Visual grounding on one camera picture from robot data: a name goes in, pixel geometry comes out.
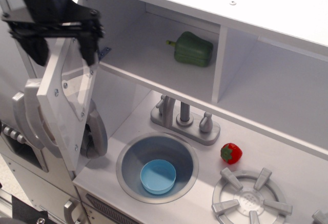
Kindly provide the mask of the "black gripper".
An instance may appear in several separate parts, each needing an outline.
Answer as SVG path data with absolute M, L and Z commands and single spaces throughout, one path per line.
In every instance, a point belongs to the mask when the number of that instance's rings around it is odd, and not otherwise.
M 73 0 L 23 0 L 25 7 L 3 13 L 2 20 L 24 51 L 40 66 L 48 61 L 45 38 L 71 38 L 79 42 L 88 66 L 95 63 L 99 38 L 104 35 L 100 13 Z

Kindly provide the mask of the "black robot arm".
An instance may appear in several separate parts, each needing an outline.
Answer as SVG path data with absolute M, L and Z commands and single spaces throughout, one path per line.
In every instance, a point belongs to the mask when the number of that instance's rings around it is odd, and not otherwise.
M 40 66 L 48 61 L 47 38 L 75 38 L 88 66 L 95 63 L 98 40 L 103 37 L 100 12 L 73 0 L 23 0 L 24 8 L 3 13 L 11 36 Z

